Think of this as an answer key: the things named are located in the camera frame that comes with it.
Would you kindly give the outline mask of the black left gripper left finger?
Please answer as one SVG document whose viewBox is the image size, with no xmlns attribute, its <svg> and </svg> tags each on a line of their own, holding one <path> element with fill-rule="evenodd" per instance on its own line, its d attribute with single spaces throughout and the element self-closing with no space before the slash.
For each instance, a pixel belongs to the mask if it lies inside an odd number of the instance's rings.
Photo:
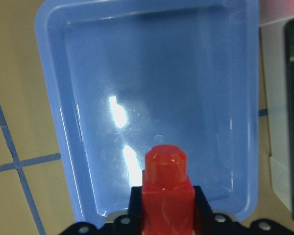
<svg viewBox="0 0 294 235">
<path fill-rule="evenodd" d="M 88 222 L 77 222 L 63 231 L 65 235 L 141 235 L 142 230 L 142 188 L 133 187 L 127 214 L 116 217 L 112 223 L 101 228 Z"/>
</svg>

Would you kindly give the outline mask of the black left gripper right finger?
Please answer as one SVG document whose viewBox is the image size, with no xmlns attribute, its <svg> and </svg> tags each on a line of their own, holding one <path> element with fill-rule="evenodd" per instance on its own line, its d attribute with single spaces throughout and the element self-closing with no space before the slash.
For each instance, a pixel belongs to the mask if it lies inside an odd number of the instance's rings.
<svg viewBox="0 0 294 235">
<path fill-rule="evenodd" d="M 258 219 L 246 227 L 228 215 L 214 213 L 201 187 L 194 186 L 194 233 L 196 235 L 294 235 L 294 232 L 270 219 Z"/>
</svg>

